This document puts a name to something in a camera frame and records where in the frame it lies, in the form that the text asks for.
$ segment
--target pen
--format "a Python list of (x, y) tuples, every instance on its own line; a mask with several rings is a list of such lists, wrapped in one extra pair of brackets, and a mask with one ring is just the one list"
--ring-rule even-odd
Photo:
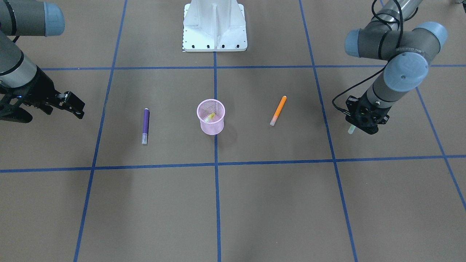
[(283, 105), (285, 104), (285, 101), (287, 100), (287, 96), (283, 96), (280, 100), (280, 104), (278, 104), (277, 110), (274, 113), (274, 117), (272, 118), (272, 121), (270, 121), (270, 125), (274, 126), (275, 121), (277, 121), (278, 116), (280, 115), (281, 109), (283, 108)]
[(144, 125), (143, 125), (143, 145), (147, 144), (147, 135), (149, 134), (149, 109), (144, 109)]

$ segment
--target pink wastebasket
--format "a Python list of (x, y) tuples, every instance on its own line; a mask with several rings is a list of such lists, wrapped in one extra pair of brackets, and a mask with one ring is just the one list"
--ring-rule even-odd
[[(216, 135), (223, 130), (225, 106), (219, 100), (207, 99), (202, 101), (198, 105), (197, 113), (201, 122), (201, 129), (207, 135)], [(215, 113), (215, 116), (206, 122), (205, 119), (212, 113)]]

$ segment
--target blue joint cap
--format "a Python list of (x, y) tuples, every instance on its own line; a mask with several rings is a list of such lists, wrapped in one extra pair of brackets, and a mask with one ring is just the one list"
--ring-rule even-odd
[(448, 38), (448, 32), (444, 26), (436, 22), (425, 22), (416, 28), (424, 28), (427, 31), (430, 31), (439, 41), (440, 43), (440, 50), (442, 50), (443, 45)]
[(393, 91), (408, 92), (421, 84), (429, 73), (429, 64), (420, 54), (405, 52), (393, 58), (385, 68), (385, 84)]
[(56, 4), (44, 2), (45, 36), (61, 35), (65, 31), (65, 17)]
[(345, 52), (350, 56), (360, 57), (357, 41), (359, 39), (360, 29), (351, 30), (346, 36)]

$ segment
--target black cable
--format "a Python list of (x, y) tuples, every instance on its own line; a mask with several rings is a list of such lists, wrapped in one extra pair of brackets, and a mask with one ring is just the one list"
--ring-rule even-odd
[(371, 6), (372, 15), (373, 15), (375, 18), (377, 18), (377, 20), (381, 21), (382, 23), (384, 23), (384, 24), (387, 25), (387, 26), (389, 26), (390, 24), (398, 24), (398, 20), (390, 22), (390, 21), (383, 20), (382, 18), (380, 18), (380, 17), (378, 16), (378, 14), (376, 14), (376, 11), (374, 10), (374, 6), (375, 6), (376, 2), (377, 2), (377, 0), (374, 0), (374, 1), (372, 2), (372, 6)]
[(403, 37), (403, 12), (401, 11), (401, 6), (400, 6), (400, 3), (398, 3), (398, 0), (393, 0), (393, 2), (395, 2), (395, 5), (397, 5), (398, 7), (398, 11), (400, 12), (400, 23), (399, 23), (399, 27), (400, 27), (400, 36), (398, 37), (398, 42), (397, 42), (397, 49), (400, 47), (400, 44), (401, 44), (401, 38)]
[(404, 21), (408, 21), (410, 20), (411, 18), (413, 18), (417, 13), (418, 13), (418, 10), (419, 10), (419, 7), (416, 8), (416, 10), (414, 10), (414, 13), (412, 13), (412, 15), (410, 17), (408, 17), (407, 19), (405, 19)]
[(12, 42), (13, 42), (13, 43), (16, 43), (16, 41), (18, 41), (18, 38), (19, 38), (19, 37), (20, 37), (19, 35), (16, 36), (16, 37), (12, 40)]
[(385, 65), (385, 66), (384, 66), (382, 69), (380, 69), (377, 73), (375, 73), (375, 74), (369, 76), (368, 78), (362, 80), (361, 82), (359, 82), (359, 83), (353, 85), (352, 87), (350, 87), (350, 88), (346, 89), (345, 91), (341, 92), (340, 94), (338, 94), (335, 98), (333, 98), (333, 100), (332, 100), (332, 105), (333, 105), (338, 111), (340, 111), (340, 112), (342, 112), (342, 113), (344, 113), (344, 114), (350, 115), (350, 113), (348, 112), (348, 110), (343, 109), (343, 108), (337, 106), (337, 105), (335, 104), (335, 100), (336, 100), (337, 98), (339, 98), (340, 96), (342, 96), (344, 93), (346, 93), (346, 92), (350, 91), (351, 89), (355, 88), (356, 86), (358, 86), (358, 85), (360, 85), (360, 84), (362, 84), (362, 83), (364, 83), (364, 82), (366, 82), (366, 81), (372, 79), (372, 78), (375, 77), (376, 75), (380, 74), (383, 70), (385, 70), (385, 67), (386, 67), (386, 66), (387, 66), (387, 65)]

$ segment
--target orange marker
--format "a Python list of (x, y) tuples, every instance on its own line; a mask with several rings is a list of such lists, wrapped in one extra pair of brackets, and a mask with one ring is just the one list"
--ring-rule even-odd
[(285, 101), (287, 100), (287, 96), (283, 96), (280, 100), (280, 104), (278, 104), (277, 110), (275, 111), (274, 117), (272, 118), (272, 121), (270, 121), (270, 125), (274, 126), (275, 122), (277, 121), (278, 116), (280, 115), (281, 109), (283, 108), (283, 105), (285, 104)]

